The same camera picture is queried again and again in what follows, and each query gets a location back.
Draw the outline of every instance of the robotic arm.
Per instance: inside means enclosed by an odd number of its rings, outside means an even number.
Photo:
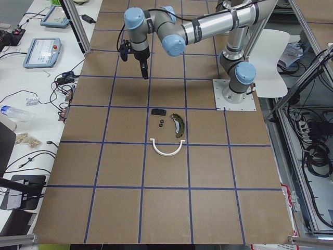
[[[227,46],[220,54],[220,64],[231,79],[226,93],[228,101],[239,103],[255,77],[254,66],[243,61],[242,48],[248,27],[267,18],[275,5],[276,0],[220,0],[217,3],[218,12],[181,25],[175,24],[171,6],[145,11],[129,8],[124,19],[130,41],[122,42],[121,58],[126,61],[127,54],[134,54],[140,62],[142,76],[148,79],[150,51],[147,34],[156,32],[167,54],[178,56],[188,44],[230,31]]]

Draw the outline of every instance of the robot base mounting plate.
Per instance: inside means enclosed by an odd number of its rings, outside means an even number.
[[[245,96],[245,99],[238,104],[233,104],[224,99],[222,91],[229,84],[229,80],[226,79],[214,79],[214,95],[215,95],[215,105],[216,110],[224,111],[256,111],[253,95],[249,94]]]

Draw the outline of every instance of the plastic bottle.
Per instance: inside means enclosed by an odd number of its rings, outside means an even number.
[[[0,112],[8,116],[9,118],[14,118],[22,122],[30,121],[33,117],[33,113],[7,105],[2,106]]]

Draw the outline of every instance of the metal bracket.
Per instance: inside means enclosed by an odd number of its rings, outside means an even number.
[[[303,238],[303,237],[296,237],[290,236],[289,242],[293,245],[298,246],[312,246],[312,247],[322,247],[322,248],[333,248],[333,241],[329,240],[320,240],[317,238]]]
[[[37,234],[0,236],[0,247],[36,243]]]
[[[295,191],[292,191],[290,194],[290,199],[292,202],[292,207],[295,212],[300,212],[301,211],[301,205],[298,203],[298,196],[296,195]]]
[[[228,111],[256,111],[252,94],[246,95],[243,102],[239,104],[233,104],[224,99],[222,91],[228,86],[229,81],[221,79],[213,80],[216,109],[222,111],[224,109]]]

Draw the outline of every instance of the dark green curved object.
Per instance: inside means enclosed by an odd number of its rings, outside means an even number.
[[[185,123],[184,123],[184,120],[178,114],[172,114],[170,117],[175,122],[175,126],[176,126],[176,131],[175,131],[176,132],[176,137],[177,138],[182,137],[183,134],[184,134],[184,132],[185,132]]]

